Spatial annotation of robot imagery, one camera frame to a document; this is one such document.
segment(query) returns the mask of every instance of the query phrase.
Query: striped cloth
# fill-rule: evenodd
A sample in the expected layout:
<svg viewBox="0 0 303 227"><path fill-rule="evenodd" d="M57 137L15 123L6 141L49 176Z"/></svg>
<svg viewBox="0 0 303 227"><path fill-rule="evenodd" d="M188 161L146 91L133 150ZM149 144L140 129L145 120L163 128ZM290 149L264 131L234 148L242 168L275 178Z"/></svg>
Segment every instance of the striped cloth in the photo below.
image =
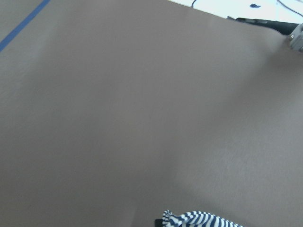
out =
<svg viewBox="0 0 303 227"><path fill-rule="evenodd" d="M201 211L175 216L170 210L163 213L163 227L243 227L216 215Z"/></svg>

